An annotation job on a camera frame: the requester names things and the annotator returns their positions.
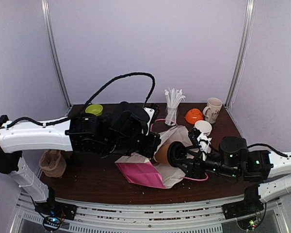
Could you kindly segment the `stack of brown paper cups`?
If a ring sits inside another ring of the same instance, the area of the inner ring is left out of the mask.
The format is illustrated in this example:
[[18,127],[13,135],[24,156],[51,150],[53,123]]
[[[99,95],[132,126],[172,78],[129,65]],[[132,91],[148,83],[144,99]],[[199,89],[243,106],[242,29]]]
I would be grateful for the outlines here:
[[209,136],[212,131],[212,125],[204,120],[197,121],[194,127],[206,136]]

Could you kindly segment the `white pink paper bag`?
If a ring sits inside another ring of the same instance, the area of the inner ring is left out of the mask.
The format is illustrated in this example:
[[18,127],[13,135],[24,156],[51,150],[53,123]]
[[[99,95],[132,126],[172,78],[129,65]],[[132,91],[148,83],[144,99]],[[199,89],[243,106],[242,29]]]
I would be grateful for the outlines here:
[[[163,144],[171,144],[174,141],[179,141],[184,146],[191,146],[188,132],[185,126],[173,126],[159,133],[162,139],[159,148]],[[133,153],[131,156],[122,156],[115,161],[115,164],[129,183],[151,188],[170,189],[183,179],[204,182],[209,178],[207,174],[201,180],[188,178],[180,168],[157,163],[154,158],[148,159],[138,153]]]

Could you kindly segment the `stack of pulp cup carriers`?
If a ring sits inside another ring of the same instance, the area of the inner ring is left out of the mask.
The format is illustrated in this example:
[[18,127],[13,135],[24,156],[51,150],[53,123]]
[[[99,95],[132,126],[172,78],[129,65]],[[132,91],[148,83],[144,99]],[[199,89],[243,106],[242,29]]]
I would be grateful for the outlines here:
[[62,178],[66,161],[60,150],[46,150],[39,161],[39,167],[47,177]]

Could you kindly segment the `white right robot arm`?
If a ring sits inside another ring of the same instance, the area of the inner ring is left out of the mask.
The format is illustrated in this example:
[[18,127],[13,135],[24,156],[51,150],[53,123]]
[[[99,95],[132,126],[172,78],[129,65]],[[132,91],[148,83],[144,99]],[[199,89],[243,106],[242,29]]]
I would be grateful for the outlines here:
[[207,172],[232,177],[242,177],[254,185],[245,189],[244,199],[225,204],[223,209],[231,213],[249,214],[263,208],[268,201],[291,192],[291,152],[279,152],[267,144],[255,144],[264,150],[251,151],[244,138],[227,136],[212,154],[210,141],[198,136],[193,145],[173,142],[168,149],[171,166],[180,168],[188,178],[204,179]]

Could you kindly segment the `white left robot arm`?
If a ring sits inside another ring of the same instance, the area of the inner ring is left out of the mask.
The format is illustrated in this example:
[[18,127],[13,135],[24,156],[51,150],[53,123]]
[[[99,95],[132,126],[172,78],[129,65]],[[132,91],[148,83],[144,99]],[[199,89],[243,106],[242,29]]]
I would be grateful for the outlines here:
[[121,102],[113,112],[101,116],[78,113],[49,121],[29,118],[10,121],[0,118],[0,173],[10,176],[50,216],[60,205],[51,198],[51,189],[42,183],[27,164],[30,154],[44,150],[91,152],[100,157],[138,153],[152,158],[160,136],[150,129],[160,109]]

